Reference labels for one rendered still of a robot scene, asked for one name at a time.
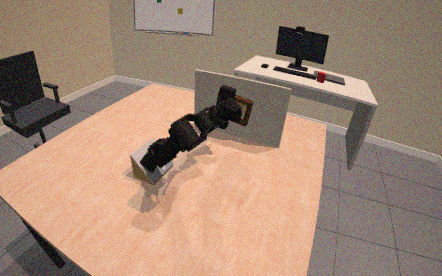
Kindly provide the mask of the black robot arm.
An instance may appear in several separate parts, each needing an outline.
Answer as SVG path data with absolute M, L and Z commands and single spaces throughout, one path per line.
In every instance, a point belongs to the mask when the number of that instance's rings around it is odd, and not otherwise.
M 208 113 L 206 111 L 209 111 Z M 168 130 L 170 137 L 160 138 L 150 145 L 140 163 L 150 173 L 155 168 L 162 168 L 169 161 L 171 162 L 179 152 L 191 151 L 207 139 L 207 135 L 222 125 L 222 119 L 240 121 L 242 107 L 232 98 L 228 97 L 213 108 L 204 108 L 197 114 L 187 113 L 173 122 Z M 196 133 L 189 121 L 193 121 L 200 130 L 200 136 Z M 218 126 L 216 126 L 218 124 Z M 216 126 L 216 127 L 215 127 Z M 215 127 L 215 128 L 214 128 Z M 149 153 L 148 153 L 149 152 Z M 167 161 L 168 160 L 168 161 Z

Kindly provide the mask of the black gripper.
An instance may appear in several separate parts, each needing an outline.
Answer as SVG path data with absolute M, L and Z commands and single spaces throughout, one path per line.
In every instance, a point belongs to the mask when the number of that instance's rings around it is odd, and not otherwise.
M 226 86 L 226 85 L 222 85 L 220 87 L 219 95 L 220 95 L 220 98 L 221 98 L 221 102 L 224 101 L 228 97 L 232 97 L 234 99 L 235 95 L 236 95 L 236 89 L 232 88 L 232 87 L 229 87 L 229 86 Z M 224 100 L 223 100 L 223 98 L 224 98 Z M 212 105 L 213 108 L 216 108 L 216 106 L 218 104 L 220 104 L 221 102 L 217 101 L 216 105 Z M 227 120 L 224 121 L 224 119 L 222 119 L 222 121 L 224 123 L 222 125 L 220 125 L 219 128 L 226 129 L 228 127 L 229 120 L 227 119 Z

